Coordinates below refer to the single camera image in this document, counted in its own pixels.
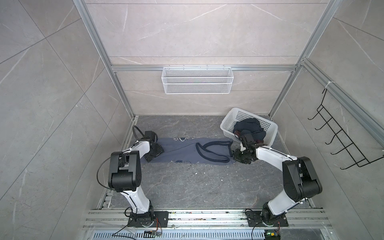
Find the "blue-grey tank top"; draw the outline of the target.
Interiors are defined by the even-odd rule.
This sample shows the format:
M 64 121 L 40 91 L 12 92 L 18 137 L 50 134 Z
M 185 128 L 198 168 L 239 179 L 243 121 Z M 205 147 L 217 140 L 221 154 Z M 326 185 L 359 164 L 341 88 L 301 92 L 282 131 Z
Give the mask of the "blue-grey tank top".
M 189 163 L 230 165 L 234 164 L 229 138 L 161 138 L 158 144 L 164 152 L 150 161 L 154 163 Z

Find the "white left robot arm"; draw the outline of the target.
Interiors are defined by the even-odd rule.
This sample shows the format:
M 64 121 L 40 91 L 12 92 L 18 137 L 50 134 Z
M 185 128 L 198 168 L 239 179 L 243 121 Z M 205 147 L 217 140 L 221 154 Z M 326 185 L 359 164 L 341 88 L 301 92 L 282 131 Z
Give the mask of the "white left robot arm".
M 113 152 L 110 157 L 108 188 L 123 195 L 131 209 L 129 218 L 143 227 L 150 227 L 155 221 L 151 201 L 141 188 L 141 158 L 153 160 L 164 153 L 157 143 L 137 141 L 122 152 Z

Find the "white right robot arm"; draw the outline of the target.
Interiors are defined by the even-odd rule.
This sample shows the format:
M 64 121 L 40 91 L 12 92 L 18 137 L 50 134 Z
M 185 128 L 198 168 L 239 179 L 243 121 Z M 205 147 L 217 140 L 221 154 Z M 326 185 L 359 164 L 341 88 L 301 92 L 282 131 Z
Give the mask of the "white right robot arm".
M 279 223 L 288 210 L 323 191 L 312 161 L 307 157 L 290 156 L 269 146 L 249 146 L 243 151 L 235 150 L 234 159 L 244 164 L 264 161 L 283 174 L 284 189 L 263 205 L 261 216 L 255 219 L 266 226 Z

